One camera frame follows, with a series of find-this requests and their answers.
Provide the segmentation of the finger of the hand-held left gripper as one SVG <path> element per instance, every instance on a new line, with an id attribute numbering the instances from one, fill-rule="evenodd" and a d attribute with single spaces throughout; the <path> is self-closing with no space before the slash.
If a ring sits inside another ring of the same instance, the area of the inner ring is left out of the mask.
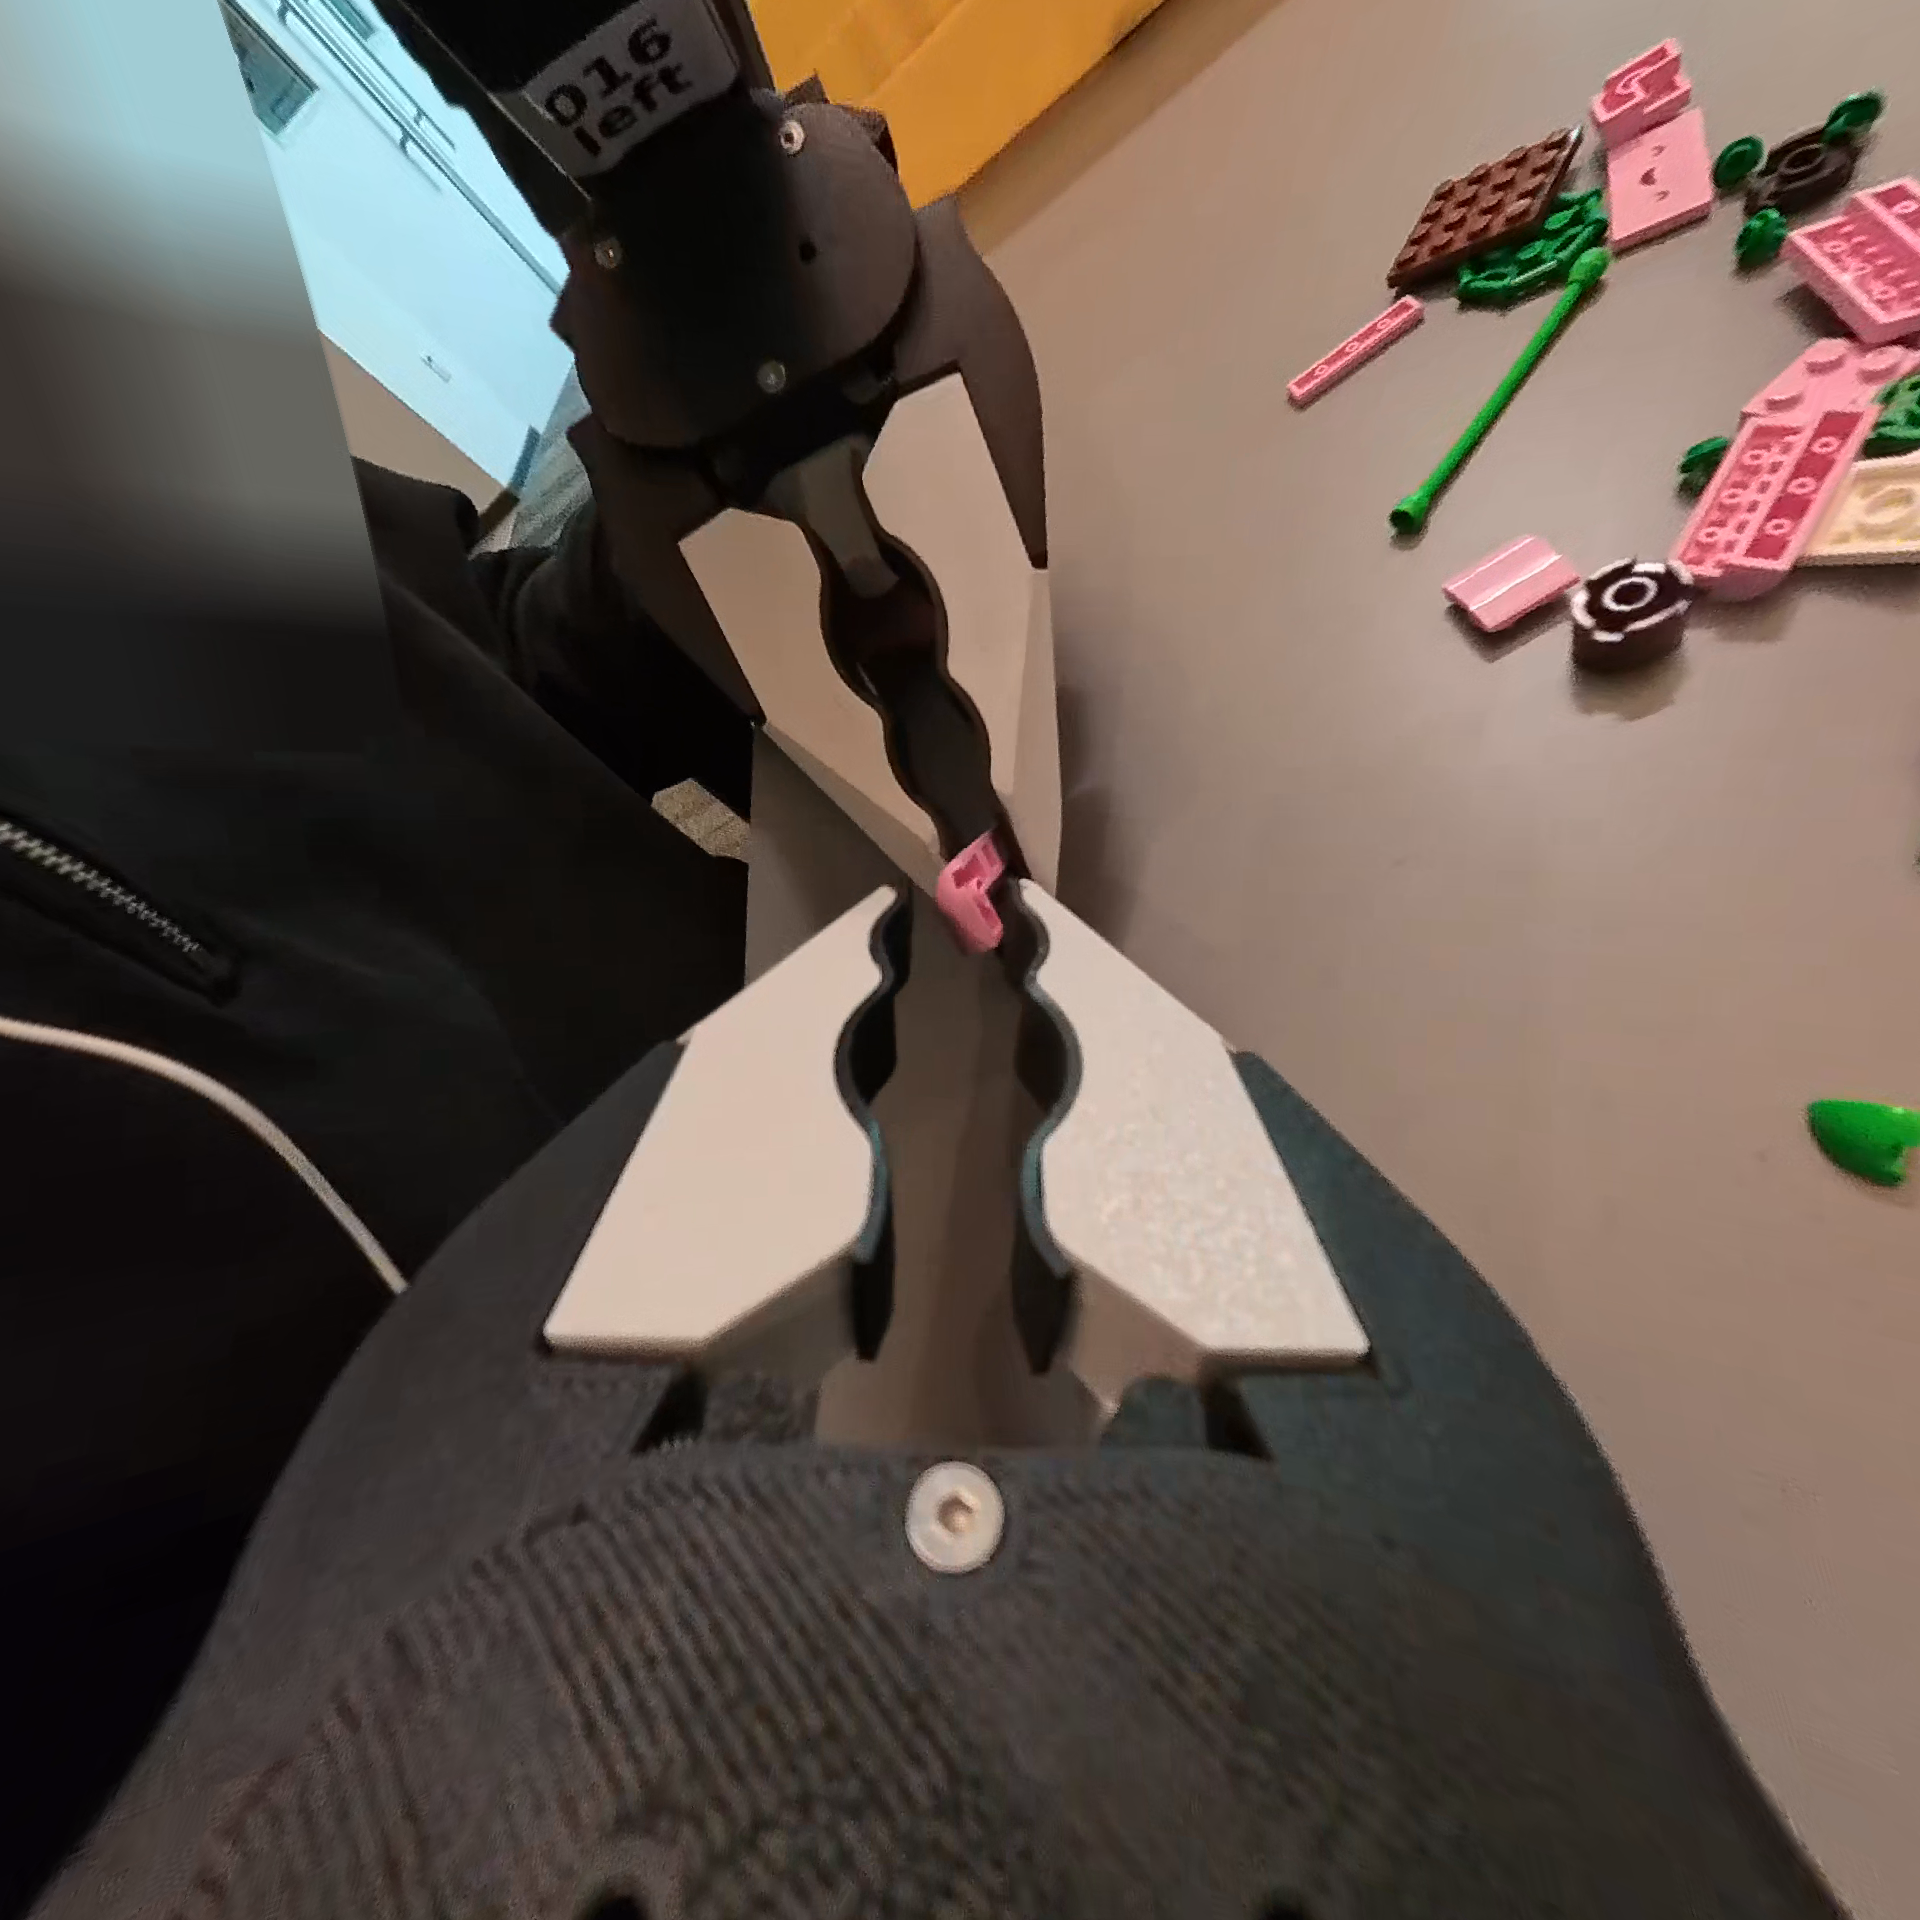
<path id="1" fill-rule="evenodd" d="M 797 524 L 723 509 L 679 542 L 761 710 L 763 728 L 810 781 L 919 890 L 946 864 L 941 799 L 957 799 L 940 708 L 922 678 L 880 660 L 841 668 L 832 597 Z"/>
<path id="2" fill-rule="evenodd" d="M 946 672 L 988 733 L 993 794 L 1031 875 L 1056 884 L 1066 794 L 1049 572 L 1024 549 L 961 374 L 897 400 L 861 485 L 877 527 L 941 598 Z"/>

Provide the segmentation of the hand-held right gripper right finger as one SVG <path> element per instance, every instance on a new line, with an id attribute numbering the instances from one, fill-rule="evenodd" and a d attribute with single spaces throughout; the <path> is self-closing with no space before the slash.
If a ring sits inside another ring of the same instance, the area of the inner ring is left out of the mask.
<path id="1" fill-rule="evenodd" d="M 1063 1088 L 1021 1162 L 1039 1366 L 1073 1374 L 1344 1372 L 1369 1335 L 1233 1047 L 1033 880 L 1028 1007 Z"/>

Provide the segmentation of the pink notched round-corner brick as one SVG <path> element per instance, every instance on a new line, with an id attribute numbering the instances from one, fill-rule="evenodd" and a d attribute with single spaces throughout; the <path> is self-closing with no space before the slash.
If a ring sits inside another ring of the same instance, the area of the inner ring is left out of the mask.
<path id="1" fill-rule="evenodd" d="M 1003 922 L 995 892 L 1005 875 L 996 832 L 988 830 L 941 866 L 933 901 L 963 952 L 995 952 L 1003 942 Z"/>

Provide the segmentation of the person's left forearm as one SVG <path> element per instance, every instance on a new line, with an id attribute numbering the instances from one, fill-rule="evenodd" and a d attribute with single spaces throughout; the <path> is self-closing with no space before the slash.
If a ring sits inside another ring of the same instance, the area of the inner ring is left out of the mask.
<path id="1" fill-rule="evenodd" d="M 455 487 L 353 460 L 400 690 L 460 748 L 641 804 L 698 783 L 753 816 L 755 727 L 617 578 L 595 504 L 552 546 L 472 549 Z"/>

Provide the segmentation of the yellow seat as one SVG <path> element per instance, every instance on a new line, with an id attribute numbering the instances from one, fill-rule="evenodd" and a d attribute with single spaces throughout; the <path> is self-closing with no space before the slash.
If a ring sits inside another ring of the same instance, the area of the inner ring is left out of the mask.
<path id="1" fill-rule="evenodd" d="M 880 112 L 907 199 L 967 184 L 1157 3 L 753 3 L 776 79 Z"/>

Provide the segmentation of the pink narrow three-stud plate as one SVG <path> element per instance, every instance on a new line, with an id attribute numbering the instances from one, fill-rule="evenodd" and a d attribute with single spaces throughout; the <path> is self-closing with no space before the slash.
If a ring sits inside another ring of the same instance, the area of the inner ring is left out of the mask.
<path id="1" fill-rule="evenodd" d="M 1299 411 L 1325 398 L 1344 380 L 1354 376 L 1354 372 L 1375 364 L 1384 352 L 1424 325 L 1424 315 L 1424 300 L 1412 295 L 1399 296 L 1299 372 L 1287 383 L 1287 402 Z"/>

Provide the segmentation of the person's black clothing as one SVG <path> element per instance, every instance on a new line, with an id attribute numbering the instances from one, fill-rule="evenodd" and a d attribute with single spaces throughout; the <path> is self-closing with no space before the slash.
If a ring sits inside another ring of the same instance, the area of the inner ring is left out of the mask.
<path id="1" fill-rule="evenodd" d="M 394 1294 L 741 980 L 746 874 L 386 610 L 4 604 L 4 1562 L 251 1512 Z"/>

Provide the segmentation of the pink curved slope tile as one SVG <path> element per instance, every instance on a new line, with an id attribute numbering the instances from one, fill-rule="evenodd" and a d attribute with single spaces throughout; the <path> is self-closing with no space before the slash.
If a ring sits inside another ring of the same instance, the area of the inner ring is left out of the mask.
<path id="1" fill-rule="evenodd" d="M 1564 602 L 1580 580 L 1580 566 L 1557 546 L 1522 535 L 1450 575 L 1442 595 L 1480 636 L 1500 636 Z"/>

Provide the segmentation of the smooth green leaf piece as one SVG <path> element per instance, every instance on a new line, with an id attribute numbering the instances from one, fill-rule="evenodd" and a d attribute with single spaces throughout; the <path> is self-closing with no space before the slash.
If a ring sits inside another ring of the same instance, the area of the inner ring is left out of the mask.
<path id="1" fill-rule="evenodd" d="M 1863 1096 L 1818 1096 L 1805 1107 L 1808 1134 L 1820 1155 L 1853 1178 L 1904 1186 L 1919 1155 L 1919 1108 Z"/>

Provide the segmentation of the pink angled brick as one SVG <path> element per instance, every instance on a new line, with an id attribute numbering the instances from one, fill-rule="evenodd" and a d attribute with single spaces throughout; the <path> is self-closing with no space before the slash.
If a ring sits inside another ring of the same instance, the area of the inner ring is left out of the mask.
<path id="1" fill-rule="evenodd" d="M 1607 148 L 1663 126 L 1691 104 L 1679 38 L 1663 38 L 1613 69 L 1591 98 L 1591 120 Z"/>

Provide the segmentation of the scattered small green pieces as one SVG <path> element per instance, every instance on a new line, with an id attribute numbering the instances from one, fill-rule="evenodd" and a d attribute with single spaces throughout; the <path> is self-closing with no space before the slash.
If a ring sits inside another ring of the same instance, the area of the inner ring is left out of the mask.
<path id="1" fill-rule="evenodd" d="M 1873 127 L 1880 124 L 1885 110 L 1883 92 L 1869 87 L 1861 92 L 1851 92 L 1832 107 L 1827 118 L 1820 127 L 1827 130 L 1828 136 L 1834 135 L 1861 135 L 1861 151 L 1867 142 Z M 1767 151 L 1771 148 L 1757 135 L 1741 135 L 1728 142 L 1713 162 L 1713 183 L 1721 196 L 1740 194 L 1745 200 L 1745 183 L 1760 168 Z M 1780 256 L 1786 248 L 1786 237 L 1789 230 L 1789 219 L 1770 207 L 1756 218 L 1747 218 L 1736 235 L 1736 267 L 1741 274 L 1757 271 L 1767 267 L 1771 260 Z M 1693 499 L 1706 487 L 1713 472 L 1717 470 L 1723 452 L 1728 450 L 1731 438 L 1715 437 L 1697 440 L 1682 454 L 1676 469 L 1676 490 L 1681 495 Z"/>

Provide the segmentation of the pink four-stud brick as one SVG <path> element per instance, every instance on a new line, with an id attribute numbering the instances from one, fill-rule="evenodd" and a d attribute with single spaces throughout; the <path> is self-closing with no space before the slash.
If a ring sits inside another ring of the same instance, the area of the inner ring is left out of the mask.
<path id="1" fill-rule="evenodd" d="M 1741 423 L 1805 426 L 1821 414 L 1843 411 L 1875 423 L 1883 390 L 1914 372 L 1915 364 L 1919 350 L 1909 343 L 1818 341 L 1756 392 L 1740 418 Z"/>

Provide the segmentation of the cream square plate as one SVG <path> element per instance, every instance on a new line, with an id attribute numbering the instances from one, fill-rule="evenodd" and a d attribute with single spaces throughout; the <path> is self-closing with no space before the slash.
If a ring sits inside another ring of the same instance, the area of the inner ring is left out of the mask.
<path id="1" fill-rule="evenodd" d="M 1919 563 L 1919 452 L 1857 461 L 1804 546 L 1805 566 Z"/>

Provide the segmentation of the dark brown flower piece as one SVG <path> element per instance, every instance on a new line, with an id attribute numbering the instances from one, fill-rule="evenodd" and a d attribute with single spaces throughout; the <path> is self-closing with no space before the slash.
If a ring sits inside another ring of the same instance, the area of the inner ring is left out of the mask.
<path id="1" fill-rule="evenodd" d="M 1745 213 L 1770 207 L 1796 218 L 1843 194 L 1857 175 L 1861 135 L 1827 135 L 1808 127 L 1771 147 L 1760 168 L 1745 183 Z"/>

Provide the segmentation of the large pink hollow brick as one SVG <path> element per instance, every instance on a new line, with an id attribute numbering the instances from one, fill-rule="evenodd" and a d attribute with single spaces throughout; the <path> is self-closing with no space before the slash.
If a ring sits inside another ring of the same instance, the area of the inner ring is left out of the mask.
<path id="1" fill-rule="evenodd" d="M 1897 175 L 1853 192 L 1832 218 L 1794 229 L 1783 256 L 1861 344 L 1915 339 L 1915 179 Z"/>

